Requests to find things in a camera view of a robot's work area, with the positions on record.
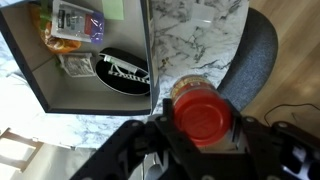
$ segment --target screw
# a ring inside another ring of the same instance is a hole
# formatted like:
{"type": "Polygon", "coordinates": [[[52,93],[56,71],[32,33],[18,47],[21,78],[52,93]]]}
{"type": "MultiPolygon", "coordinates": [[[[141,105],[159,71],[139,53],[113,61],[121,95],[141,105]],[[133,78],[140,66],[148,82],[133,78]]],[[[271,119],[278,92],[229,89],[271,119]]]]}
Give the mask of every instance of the screw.
{"type": "Polygon", "coordinates": [[[283,127],[283,128],[288,127],[288,125],[287,125],[286,123],[279,123],[278,125],[279,125],[280,127],[283,127]]]}
{"type": "Polygon", "coordinates": [[[248,118],[247,118],[247,121],[248,121],[248,122],[254,122],[254,119],[251,118],[251,117],[248,117],[248,118]]]}
{"type": "Polygon", "coordinates": [[[201,180],[214,180],[214,178],[210,175],[204,175],[202,176],[201,180]]]}
{"type": "Polygon", "coordinates": [[[137,127],[137,126],[139,126],[139,123],[138,122],[134,122],[134,123],[132,123],[132,126],[133,127],[137,127]]]}
{"type": "Polygon", "coordinates": [[[167,121],[167,118],[166,117],[161,117],[160,121],[162,121],[162,122],[167,121]]]}
{"type": "Polygon", "coordinates": [[[281,179],[278,178],[277,176],[269,175],[269,176],[267,177],[267,180],[281,180],[281,179]]]}

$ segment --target white marble surface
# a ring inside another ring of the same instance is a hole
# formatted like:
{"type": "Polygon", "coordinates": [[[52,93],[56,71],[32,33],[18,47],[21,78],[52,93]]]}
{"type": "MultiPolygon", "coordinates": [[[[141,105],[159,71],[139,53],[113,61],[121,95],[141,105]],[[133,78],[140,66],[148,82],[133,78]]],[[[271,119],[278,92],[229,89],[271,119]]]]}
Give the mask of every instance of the white marble surface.
{"type": "MultiPolygon", "coordinates": [[[[203,74],[218,86],[239,44],[248,0],[153,2],[161,86],[159,100],[169,97],[174,81],[185,74],[203,74]],[[209,6],[214,12],[208,27],[197,27],[192,20],[192,7],[196,2],[209,6]]],[[[0,128],[11,127],[18,134],[50,144],[98,148],[131,118],[45,114],[28,85],[13,74],[17,71],[17,64],[0,36],[0,109],[3,110],[0,128]]],[[[155,112],[161,112],[161,107],[159,104],[155,112]]],[[[132,118],[145,120],[147,117],[132,118]]]]}

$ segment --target black cable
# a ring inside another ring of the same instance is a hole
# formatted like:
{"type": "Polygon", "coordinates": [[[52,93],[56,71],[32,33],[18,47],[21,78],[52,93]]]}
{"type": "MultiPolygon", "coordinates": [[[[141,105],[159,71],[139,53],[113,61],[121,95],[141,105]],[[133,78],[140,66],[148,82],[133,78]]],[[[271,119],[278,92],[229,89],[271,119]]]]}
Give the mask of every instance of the black cable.
{"type": "Polygon", "coordinates": [[[318,111],[320,111],[320,108],[318,108],[317,106],[315,106],[314,104],[311,103],[305,103],[305,104],[280,104],[278,106],[273,107],[272,109],[270,109],[265,115],[264,115],[264,120],[266,121],[266,123],[268,124],[268,126],[270,126],[270,123],[267,120],[267,116],[268,114],[270,114],[272,111],[278,109],[279,107],[301,107],[301,106],[311,106],[315,109],[317,109],[318,111]]]}

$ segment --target jar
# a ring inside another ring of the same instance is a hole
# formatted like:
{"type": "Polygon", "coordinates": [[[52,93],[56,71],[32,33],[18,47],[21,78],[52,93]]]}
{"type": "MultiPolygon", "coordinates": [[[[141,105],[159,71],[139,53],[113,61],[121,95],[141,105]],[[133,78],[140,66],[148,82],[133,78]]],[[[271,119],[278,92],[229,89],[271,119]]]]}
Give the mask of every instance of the jar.
{"type": "Polygon", "coordinates": [[[198,147],[222,139],[232,125],[228,104],[211,82],[200,75],[180,78],[173,86],[174,122],[198,147]]]}

